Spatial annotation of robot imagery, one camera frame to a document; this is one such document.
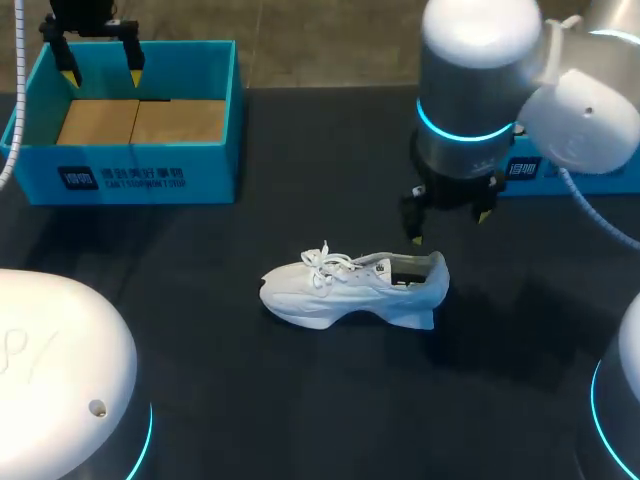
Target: glowing blue light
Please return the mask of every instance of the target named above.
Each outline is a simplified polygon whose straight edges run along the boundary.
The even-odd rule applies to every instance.
[[[504,132],[506,132],[511,127],[513,127],[513,123],[510,123],[509,125],[505,125],[504,127],[502,127],[497,132],[493,132],[488,135],[481,135],[479,137],[461,137],[459,135],[453,135],[451,133],[447,133],[444,130],[441,130],[438,127],[436,127],[433,123],[431,123],[431,120],[429,120],[427,116],[424,114],[424,112],[422,111],[422,105],[420,105],[420,100],[418,100],[416,103],[418,106],[418,114],[420,115],[420,118],[422,119],[424,124],[427,127],[429,127],[429,130],[437,133],[441,137],[447,138],[449,140],[453,140],[455,142],[484,142],[485,140],[490,140],[492,138],[497,137],[498,135],[502,135]]]
[[[591,414],[593,415],[593,421],[596,424],[596,428],[598,429],[598,433],[600,434],[602,443],[604,443],[604,446],[607,447],[609,454],[613,457],[613,459],[620,466],[620,468],[624,470],[624,472],[627,475],[629,475],[629,477],[631,477],[633,480],[638,480],[638,477],[636,477],[633,474],[633,472],[629,470],[629,468],[622,462],[622,460],[620,460],[618,455],[616,455],[616,452],[613,451],[613,448],[611,448],[611,445],[609,445],[609,442],[607,441],[606,437],[604,436],[604,433],[602,432],[602,428],[600,428],[600,422],[598,422],[598,415],[596,414],[596,402],[594,398],[595,397],[594,392],[595,392],[595,386],[596,386],[596,375],[598,374],[599,368],[600,368],[600,363],[598,363],[598,366],[596,367],[596,371],[593,372],[593,380],[591,380]]]
[[[635,35],[631,35],[630,33],[618,32],[617,30],[595,30],[591,32],[592,35],[605,35],[608,37],[616,37],[620,40],[625,40],[627,42],[633,43],[635,45],[640,45],[640,38]]]
[[[140,457],[138,457],[138,461],[136,462],[133,470],[125,480],[132,480],[138,470],[140,469],[140,465],[142,465],[142,460],[144,460],[145,455],[147,454],[147,450],[149,449],[149,443],[151,443],[151,430],[153,429],[153,407],[149,405],[149,430],[147,431],[147,439],[144,442],[144,447],[142,447],[142,452],[140,452]]]

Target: shoe sole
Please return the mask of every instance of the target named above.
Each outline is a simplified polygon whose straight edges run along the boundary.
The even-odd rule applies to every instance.
[[[293,325],[297,325],[303,328],[309,328],[312,330],[326,330],[331,325],[336,323],[345,315],[348,315],[348,312],[343,315],[338,316],[335,319],[330,318],[316,318],[316,317],[302,317],[299,315],[287,315],[284,313],[277,312],[267,305],[265,307],[273,313],[276,317],[281,318],[282,320],[289,322]],[[380,317],[382,320],[387,322],[390,325],[394,325],[396,327],[402,328],[410,328],[412,330],[433,330],[433,310],[425,309],[425,310],[362,310],[373,313],[374,315]]]

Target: shoe insole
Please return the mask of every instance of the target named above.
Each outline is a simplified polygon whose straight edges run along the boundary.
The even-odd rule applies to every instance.
[[[415,273],[391,272],[391,285],[411,285],[412,283],[425,283],[427,277]]]

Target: logo on box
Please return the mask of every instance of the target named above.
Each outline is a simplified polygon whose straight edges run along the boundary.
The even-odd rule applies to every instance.
[[[58,173],[67,190],[98,190],[98,182],[89,167],[58,167]]]
[[[513,157],[507,165],[507,180],[533,180],[542,157]]]

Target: white sneaker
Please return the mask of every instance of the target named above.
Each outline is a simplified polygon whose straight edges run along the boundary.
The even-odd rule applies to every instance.
[[[260,299],[275,315],[323,330],[355,311],[406,328],[433,329],[433,309],[447,295],[449,270],[440,252],[427,257],[374,253],[352,260],[322,250],[267,273]]]

